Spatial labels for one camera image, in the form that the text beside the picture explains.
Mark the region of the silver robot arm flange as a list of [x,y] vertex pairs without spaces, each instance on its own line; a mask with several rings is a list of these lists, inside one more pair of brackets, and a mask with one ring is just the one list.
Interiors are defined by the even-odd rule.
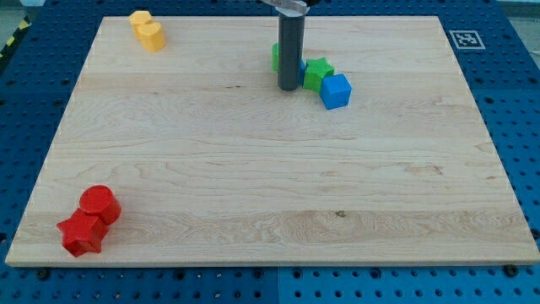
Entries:
[[306,16],[310,8],[316,6],[321,0],[261,0],[274,7],[279,13],[287,17]]

